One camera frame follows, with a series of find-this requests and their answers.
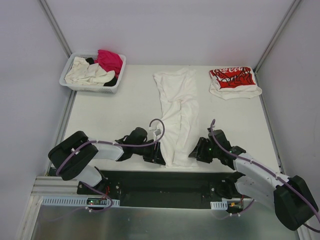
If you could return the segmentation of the Coca-Cola print t-shirt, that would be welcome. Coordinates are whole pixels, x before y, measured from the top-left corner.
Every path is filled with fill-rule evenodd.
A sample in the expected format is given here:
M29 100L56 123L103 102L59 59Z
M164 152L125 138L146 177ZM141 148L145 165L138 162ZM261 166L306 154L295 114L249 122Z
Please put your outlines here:
M209 71L209 91L223 100L252 99L262 94L251 67L236 66L216 68Z

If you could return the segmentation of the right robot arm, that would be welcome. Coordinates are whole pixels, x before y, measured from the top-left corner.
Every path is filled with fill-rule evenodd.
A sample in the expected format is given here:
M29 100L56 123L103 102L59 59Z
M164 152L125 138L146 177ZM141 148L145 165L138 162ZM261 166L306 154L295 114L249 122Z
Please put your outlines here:
M232 146L222 130L208 130L200 137L190 158L204 163L218 159L234 172L223 180L215 192L224 199L243 195L274 210L278 220L295 231L312 218L319 218L319 207L305 180L276 172L254 159L239 146Z

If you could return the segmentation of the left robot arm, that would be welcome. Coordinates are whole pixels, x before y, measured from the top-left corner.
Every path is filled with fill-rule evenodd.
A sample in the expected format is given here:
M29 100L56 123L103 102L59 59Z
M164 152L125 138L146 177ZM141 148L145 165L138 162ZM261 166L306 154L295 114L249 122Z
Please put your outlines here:
M64 181L77 179L88 184L94 194L105 191L106 183L97 168L89 166L93 159L122 162L132 155L142 156L148 163L165 165L161 143L148 140L147 131L136 127L129 135L117 139L115 144L95 143L81 130L55 146L48 158L56 168L56 175Z

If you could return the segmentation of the plain white t-shirt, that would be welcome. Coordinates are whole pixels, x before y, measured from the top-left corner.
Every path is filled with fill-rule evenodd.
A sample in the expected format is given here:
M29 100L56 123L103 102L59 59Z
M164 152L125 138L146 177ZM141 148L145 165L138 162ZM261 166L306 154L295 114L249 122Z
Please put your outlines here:
M196 70L160 71L153 74L159 91L164 136L160 151L167 168L196 168L189 154L200 138Z

